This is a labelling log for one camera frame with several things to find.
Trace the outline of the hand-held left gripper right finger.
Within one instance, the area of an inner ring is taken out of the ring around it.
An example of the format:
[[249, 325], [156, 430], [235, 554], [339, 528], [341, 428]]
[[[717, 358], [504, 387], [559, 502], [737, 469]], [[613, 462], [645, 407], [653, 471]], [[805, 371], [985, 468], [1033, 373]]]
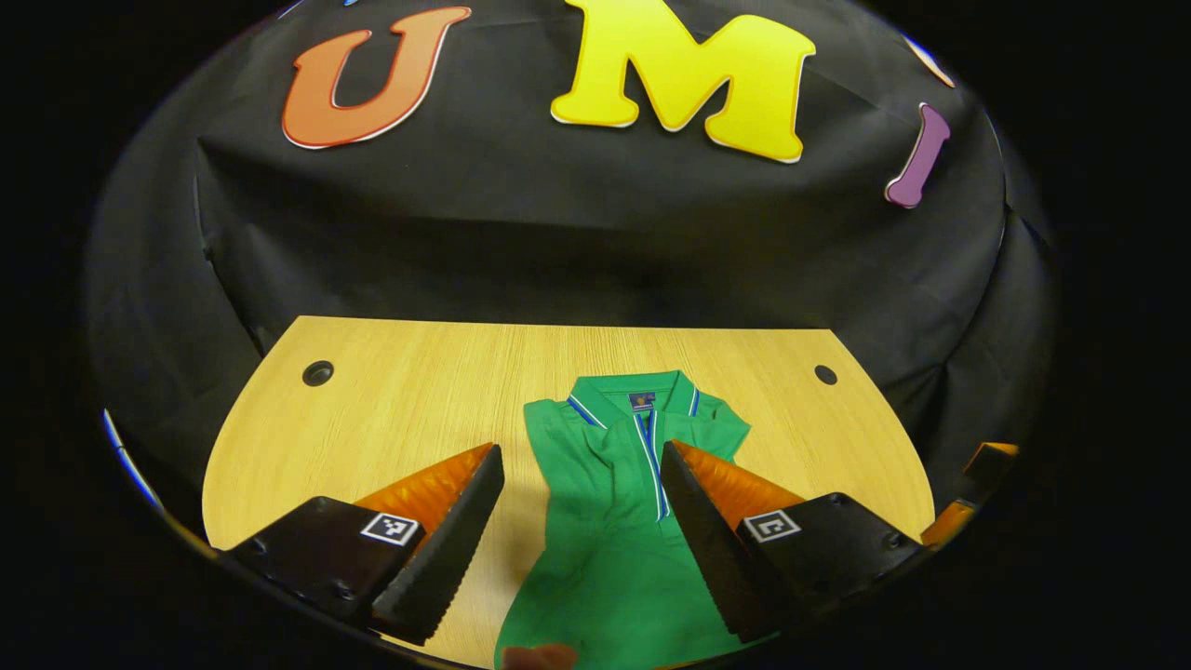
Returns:
[[804, 499], [685, 442], [661, 480], [721, 618], [752, 643], [849, 610], [928, 556], [842, 491]]

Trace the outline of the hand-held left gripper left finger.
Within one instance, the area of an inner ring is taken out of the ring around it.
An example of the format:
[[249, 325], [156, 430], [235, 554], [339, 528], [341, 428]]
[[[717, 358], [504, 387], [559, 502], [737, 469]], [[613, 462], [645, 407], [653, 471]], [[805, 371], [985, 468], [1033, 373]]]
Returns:
[[311, 497], [226, 558], [337, 624], [420, 646], [459, 594], [501, 489], [501, 447], [482, 444], [356, 502]]

